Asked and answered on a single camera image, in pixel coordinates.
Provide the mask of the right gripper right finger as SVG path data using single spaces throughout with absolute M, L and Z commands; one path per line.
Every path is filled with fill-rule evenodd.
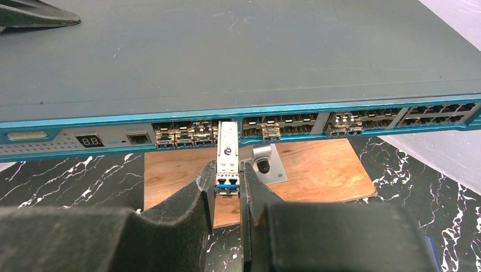
M 399 206 L 289 202 L 251 164 L 239 174 L 243 271 L 435 271 Z

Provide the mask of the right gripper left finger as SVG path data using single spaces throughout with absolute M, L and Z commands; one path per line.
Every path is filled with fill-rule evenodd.
M 2 271 L 203 271 L 216 164 L 137 214 L 126 208 L 1 209 Z

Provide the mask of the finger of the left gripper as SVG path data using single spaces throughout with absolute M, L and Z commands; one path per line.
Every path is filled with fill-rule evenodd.
M 1 0 L 1 32 L 7 28 L 69 27 L 79 15 L 43 1 Z

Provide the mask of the silver SFP plug module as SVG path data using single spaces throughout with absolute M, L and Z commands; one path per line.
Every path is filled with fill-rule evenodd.
M 215 193 L 220 197 L 239 195 L 239 139 L 235 121 L 218 126 Z

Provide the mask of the dark teal network switch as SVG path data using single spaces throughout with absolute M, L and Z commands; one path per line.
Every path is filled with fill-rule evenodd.
M 480 129 L 480 51 L 419 1 L 43 1 L 1 32 L 1 161 Z

